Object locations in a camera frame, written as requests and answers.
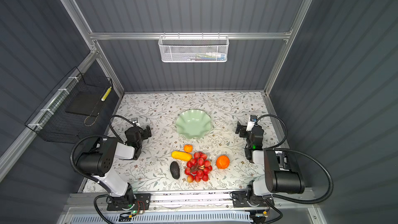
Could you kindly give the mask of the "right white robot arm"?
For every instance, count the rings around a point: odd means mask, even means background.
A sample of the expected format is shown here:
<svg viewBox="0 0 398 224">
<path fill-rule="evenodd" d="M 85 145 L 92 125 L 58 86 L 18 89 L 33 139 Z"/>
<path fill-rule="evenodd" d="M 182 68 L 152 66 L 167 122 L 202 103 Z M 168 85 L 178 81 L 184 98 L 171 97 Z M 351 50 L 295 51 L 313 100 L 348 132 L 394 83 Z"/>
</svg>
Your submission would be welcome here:
<svg viewBox="0 0 398 224">
<path fill-rule="evenodd" d="M 305 183 L 294 155 L 286 151 L 263 148 L 264 130 L 261 126 L 249 121 L 247 125 L 237 124 L 235 133 L 246 139 L 244 148 L 246 159 L 252 164 L 263 166 L 264 173 L 252 180 L 243 200 L 248 205 L 264 205 L 266 198 L 271 200 L 272 194 L 302 194 Z"/>
</svg>

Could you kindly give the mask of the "red fake grape bunch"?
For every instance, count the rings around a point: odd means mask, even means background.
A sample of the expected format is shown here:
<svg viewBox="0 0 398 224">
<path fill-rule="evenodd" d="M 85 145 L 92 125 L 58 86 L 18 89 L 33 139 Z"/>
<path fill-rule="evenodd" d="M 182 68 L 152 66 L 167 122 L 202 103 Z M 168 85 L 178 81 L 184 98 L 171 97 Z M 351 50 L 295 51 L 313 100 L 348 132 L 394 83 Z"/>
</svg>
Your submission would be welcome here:
<svg viewBox="0 0 398 224">
<path fill-rule="evenodd" d="M 192 159 L 187 162 L 184 173 L 187 175 L 187 182 L 208 182 L 209 174 L 212 171 L 211 161 L 207 159 L 207 154 L 195 152 Z"/>
</svg>

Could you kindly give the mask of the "small orange fake tangerine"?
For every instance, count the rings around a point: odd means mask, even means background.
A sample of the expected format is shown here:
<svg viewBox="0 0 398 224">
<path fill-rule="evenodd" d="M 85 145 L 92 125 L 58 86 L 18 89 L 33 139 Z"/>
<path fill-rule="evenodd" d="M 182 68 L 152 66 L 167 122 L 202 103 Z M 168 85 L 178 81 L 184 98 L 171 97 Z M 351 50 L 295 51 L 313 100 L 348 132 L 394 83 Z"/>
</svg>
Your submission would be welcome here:
<svg viewBox="0 0 398 224">
<path fill-rule="evenodd" d="M 191 153 L 193 151 L 193 146 L 192 145 L 185 145 L 183 150 L 186 153 Z"/>
</svg>

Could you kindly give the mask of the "yellow fake fruit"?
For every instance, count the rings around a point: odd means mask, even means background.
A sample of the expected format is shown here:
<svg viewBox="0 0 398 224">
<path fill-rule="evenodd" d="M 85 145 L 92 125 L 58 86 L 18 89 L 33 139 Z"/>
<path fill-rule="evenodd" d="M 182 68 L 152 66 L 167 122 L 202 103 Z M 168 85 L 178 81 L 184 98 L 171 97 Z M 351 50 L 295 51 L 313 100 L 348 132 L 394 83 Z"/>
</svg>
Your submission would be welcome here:
<svg viewBox="0 0 398 224">
<path fill-rule="evenodd" d="M 182 152 L 182 151 L 173 151 L 171 154 L 172 158 L 181 160 L 181 161 L 190 161 L 192 159 L 192 155 L 190 153 Z"/>
</svg>

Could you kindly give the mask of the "dark fake avocado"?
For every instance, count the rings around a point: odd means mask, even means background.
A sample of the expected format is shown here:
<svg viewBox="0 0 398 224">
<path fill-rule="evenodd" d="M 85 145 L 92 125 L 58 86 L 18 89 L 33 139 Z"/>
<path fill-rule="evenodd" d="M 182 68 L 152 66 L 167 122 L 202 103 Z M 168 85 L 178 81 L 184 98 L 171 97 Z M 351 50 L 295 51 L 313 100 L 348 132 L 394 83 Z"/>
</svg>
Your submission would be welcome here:
<svg viewBox="0 0 398 224">
<path fill-rule="evenodd" d="M 170 172 L 172 175 L 173 179 L 179 179 L 180 178 L 180 167 L 179 164 L 176 161 L 173 161 L 170 165 Z"/>
</svg>

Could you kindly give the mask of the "green scalloped fruit bowl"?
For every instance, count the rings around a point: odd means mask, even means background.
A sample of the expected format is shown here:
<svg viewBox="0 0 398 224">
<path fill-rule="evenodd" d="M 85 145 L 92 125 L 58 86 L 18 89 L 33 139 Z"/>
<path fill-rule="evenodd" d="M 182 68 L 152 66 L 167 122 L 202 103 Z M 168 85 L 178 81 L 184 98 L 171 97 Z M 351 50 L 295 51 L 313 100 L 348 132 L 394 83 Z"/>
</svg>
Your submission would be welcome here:
<svg viewBox="0 0 398 224">
<path fill-rule="evenodd" d="M 177 133 L 187 139 L 201 139 L 211 130 L 211 118 L 202 110 L 187 110 L 175 121 Z"/>
</svg>

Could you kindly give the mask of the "large orange fake fruit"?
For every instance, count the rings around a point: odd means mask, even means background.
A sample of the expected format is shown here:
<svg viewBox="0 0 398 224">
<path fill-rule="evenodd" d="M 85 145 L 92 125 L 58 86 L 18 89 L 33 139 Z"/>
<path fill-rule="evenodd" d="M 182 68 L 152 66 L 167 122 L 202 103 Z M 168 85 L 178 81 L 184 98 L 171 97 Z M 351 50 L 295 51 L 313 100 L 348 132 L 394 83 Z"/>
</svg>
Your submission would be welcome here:
<svg viewBox="0 0 398 224">
<path fill-rule="evenodd" d="M 230 165 L 230 160 L 225 155 L 219 156 L 216 160 L 216 167 L 218 169 L 222 169 L 222 170 L 227 169 L 229 167 L 229 165 Z"/>
</svg>

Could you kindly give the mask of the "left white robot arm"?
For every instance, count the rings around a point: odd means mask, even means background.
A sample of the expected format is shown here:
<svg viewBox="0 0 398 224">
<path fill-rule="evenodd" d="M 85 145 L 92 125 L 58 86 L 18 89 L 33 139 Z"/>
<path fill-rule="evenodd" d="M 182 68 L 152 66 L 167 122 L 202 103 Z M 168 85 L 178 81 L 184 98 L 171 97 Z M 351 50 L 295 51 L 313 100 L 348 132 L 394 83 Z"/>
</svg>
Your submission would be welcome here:
<svg viewBox="0 0 398 224">
<path fill-rule="evenodd" d="M 78 174 L 103 187 L 107 194 L 108 211 L 138 211 L 148 206 L 150 195 L 137 197 L 130 183 L 114 170 L 113 161 L 137 160 L 144 140 L 152 137 L 150 126 L 133 126 L 125 131 L 127 141 L 104 135 L 88 136 L 80 140 L 71 151 L 70 163 Z"/>
</svg>

